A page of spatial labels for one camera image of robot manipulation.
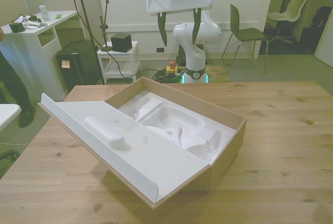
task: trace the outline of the water bottle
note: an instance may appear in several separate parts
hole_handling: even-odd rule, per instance
[[[41,10],[44,21],[50,22],[50,16],[48,15],[45,5],[43,5],[43,2],[40,2],[40,10]]]

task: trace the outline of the white desk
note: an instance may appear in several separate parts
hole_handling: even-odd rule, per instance
[[[107,44],[108,46],[112,46],[111,42],[107,42]],[[110,53],[110,55],[117,60],[120,66],[121,73],[125,77],[132,76],[137,73],[139,68],[141,69],[137,41],[132,41],[132,48],[126,53],[114,51],[103,52],[99,50],[97,52],[97,55],[105,84],[108,78],[123,78],[119,73],[117,63],[109,56],[108,53]],[[106,66],[103,63],[103,59],[108,59]],[[132,76],[131,78],[133,79],[133,82],[136,81],[136,76]]]
[[[2,131],[20,113],[21,108],[17,104],[0,104],[0,131]]]
[[[12,33],[9,25],[2,27],[5,38],[0,42],[0,49],[25,84],[31,101],[40,101],[43,92],[55,101],[62,101],[67,95],[55,57],[62,49],[57,30],[80,28],[82,31],[75,10],[49,11],[49,15],[51,21],[42,28]],[[41,13],[36,16],[42,19]],[[64,37],[67,41],[72,39],[65,34]]]

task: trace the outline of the open cardboard box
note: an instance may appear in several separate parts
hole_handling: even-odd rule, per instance
[[[140,78],[111,98],[39,104],[152,209],[190,182],[210,192],[247,119]]]

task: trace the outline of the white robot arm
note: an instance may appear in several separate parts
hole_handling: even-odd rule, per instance
[[[158,25],[165,46],[167,45],[166,14],[193,11],[195,22],[177,24],[173,36],[185,51],[185,82],[206,82],[206,55],[195,44],[212,44],[220,39],[221,29],[210,17],[212,0],[147,0],[146,7],[148,13],[158,15]]]

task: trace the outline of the black box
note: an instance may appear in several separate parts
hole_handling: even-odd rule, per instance
[[[127,52],[132,48],[132,39],[130,34],[117,33],[111,37],[112,51]]]
[[[71,42],[56,54],[58,66],[70,92],[76,85],[95,85],[99,63],[90,40]]]

